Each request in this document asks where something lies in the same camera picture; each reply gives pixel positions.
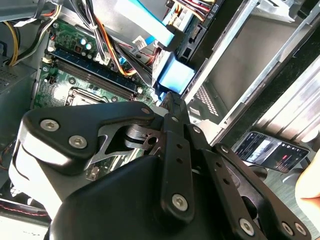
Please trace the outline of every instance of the screw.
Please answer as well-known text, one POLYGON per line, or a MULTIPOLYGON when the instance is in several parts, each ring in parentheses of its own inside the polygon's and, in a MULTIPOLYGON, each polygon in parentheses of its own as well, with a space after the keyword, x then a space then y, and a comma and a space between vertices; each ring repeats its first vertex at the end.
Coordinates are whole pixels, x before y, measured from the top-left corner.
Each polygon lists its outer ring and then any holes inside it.
POLYGON ((179 122, 178 118, 176 118, 175 116, 172 117, 172 120, 177 122, 177 123, 179 122))
POLYGON ((246 234, 248 234, 249 236, 255 235, 255 230, 248 220, 244 218, 240 218, 239 223, 240 223, 240 227, 246 234))
POLYGON ((294 235, 294 232, 292 231, 292 229, 284 221, 282 222, 282 226, 288 234, 290 234, 291 236, 294 235))
POLYGON ((149 114, 150 113, 150 111, 148 109, 144 108, 144 107, 141 108, 141 111, 144 112, 145 114, 149 114))
POLYGON ((184 196, 180 194, 174 194, 172 196, 173 205, 180 211, 185 212, 188 209, 188 202, 184 196))
POLYGON ((52 119, 45 119, 40 122, 40 127, 49 132, 55 132, 59 129, 59 123, 52 119))
POLYGON ((196 126, 194 126, 193 127, 193 130, 196 132, 196 133, 201 133, 201 130, 200 130, 200 128, 198 128, 198 127, 196 127, 196 126))
POLYGON ((294 223, 295 228, 302 234, 307 236, 306 230, 297 222, 294 223))
POLYGON ((225 146, 221 146, 222 151, 224 151, 226 154, 229 152, 229 150, 225 146))
POLYGON ((69 138, 69 144, 76 149, 84 149, 87 146, 87 140, 83 136, 74 135, 69 138))

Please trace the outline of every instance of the motherboard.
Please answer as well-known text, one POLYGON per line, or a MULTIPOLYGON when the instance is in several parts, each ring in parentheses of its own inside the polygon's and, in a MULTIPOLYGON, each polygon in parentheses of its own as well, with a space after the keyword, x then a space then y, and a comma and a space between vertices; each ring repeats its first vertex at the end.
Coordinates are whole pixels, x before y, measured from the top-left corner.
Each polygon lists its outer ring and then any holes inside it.
MULTIPOLYGON (((125 61, 122 67, 131 68, 125 61)), ((38 77, 33 108, 126 101, 152 106, 155 104, 153 93, 137 74, 123 76, 111 58, 102 61, 96 41, 89 33, 62 20, 55 22, 38 77)), ((133 149, 128 155, 97 162, 89 166, 86 177, 94 181, 142 155, 143 150, 133 149)))

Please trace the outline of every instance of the smartphone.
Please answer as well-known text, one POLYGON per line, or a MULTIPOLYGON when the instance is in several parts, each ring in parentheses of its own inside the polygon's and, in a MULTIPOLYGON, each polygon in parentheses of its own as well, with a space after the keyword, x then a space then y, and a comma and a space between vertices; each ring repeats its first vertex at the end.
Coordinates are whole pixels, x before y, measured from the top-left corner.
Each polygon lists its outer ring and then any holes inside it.
POLYGON ((245 162, 288 173, 309 150, 266 134, 251 131, 232 150, 245 162))

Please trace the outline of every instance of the white wire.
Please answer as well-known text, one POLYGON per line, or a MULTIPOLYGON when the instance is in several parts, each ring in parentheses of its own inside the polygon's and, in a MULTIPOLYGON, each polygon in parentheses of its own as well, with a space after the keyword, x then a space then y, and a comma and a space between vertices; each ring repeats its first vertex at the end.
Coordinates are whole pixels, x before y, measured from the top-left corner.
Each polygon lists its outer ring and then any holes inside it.
POLYGON ((19 62, 21 62, 21 61, 29 58, 31 55, 33 55, 33 54, 37 51, 39 45, 41 44, 41 42, 42 42, 42 40, 43 40, 43 38, 44 38, 47 30, 48 30, 48 28, 54 23, 55 20, 57 20, 59 14, 60 14, 60 12, 61 12, 61 9, 62 9, 62 6, 60 6, 60 5, 59 5, 59 6, 56 6, 55 14, 51 17, 51 21, 47 24, 47 26, 45 26, 45 27, 43 28, 43 30, 42 30, 42 32, 41 32, 41 34, 40 34, 39 41, 38 41, 38 43, 36 44, 36 46, 35 46, 35 48, 33 49, 33 51, 30 52, 30 53, 29 53, 28 55, 26 55, 25 57, 17 60, 12 66, 15 66, 15 65, 17 65, 19 62))

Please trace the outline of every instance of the yellow wire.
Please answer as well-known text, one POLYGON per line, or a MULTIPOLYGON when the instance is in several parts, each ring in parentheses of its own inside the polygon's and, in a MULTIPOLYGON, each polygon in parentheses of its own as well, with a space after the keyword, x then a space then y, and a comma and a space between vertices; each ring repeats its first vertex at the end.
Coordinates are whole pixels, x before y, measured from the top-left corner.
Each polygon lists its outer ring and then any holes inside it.
POLYGON ((4 24, 7 25, 7 27, 10 29, 13 38, 13 55, 9 64, 9 66, 12 66, 18 59, 18 39, 13 27, 7 21, 4 21, 4 24))
POLYGON ((193 13, 193 15, 195 15, 198 19, 200 19, 202 22, 204 21, 204 19, 194 10, 192 10, 191 8, 187 7, 186 5, 183 5, 182 3, 178 2, 177 0, 173 0, 175 3, 177 3, 178 5, 180 5, 180 7, 182 8, 186 8, 188 9, 190 12, 193 13))

